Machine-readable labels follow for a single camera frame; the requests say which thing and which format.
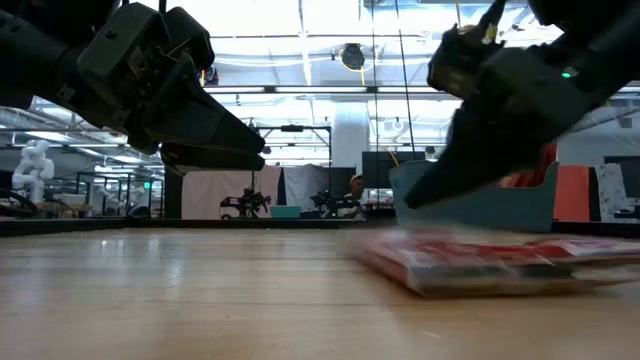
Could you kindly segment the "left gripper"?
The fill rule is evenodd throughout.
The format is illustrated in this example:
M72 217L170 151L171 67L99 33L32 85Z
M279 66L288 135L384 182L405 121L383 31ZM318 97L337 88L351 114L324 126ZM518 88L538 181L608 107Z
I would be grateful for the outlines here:
M120 7L82 50L60 58L56 104L123 133L181 176L260 171L265 141L217 102L197 74L215 58L209 34L184 9Z

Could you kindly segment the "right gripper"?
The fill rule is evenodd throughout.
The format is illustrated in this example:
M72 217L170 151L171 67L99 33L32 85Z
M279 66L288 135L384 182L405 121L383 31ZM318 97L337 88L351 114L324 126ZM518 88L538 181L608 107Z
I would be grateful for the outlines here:
M602 66L590 58L554 67L525 50L507 48L480 67L454 113L447 145L404 196L410 209L457 197L537 161L559 138L608 99Z

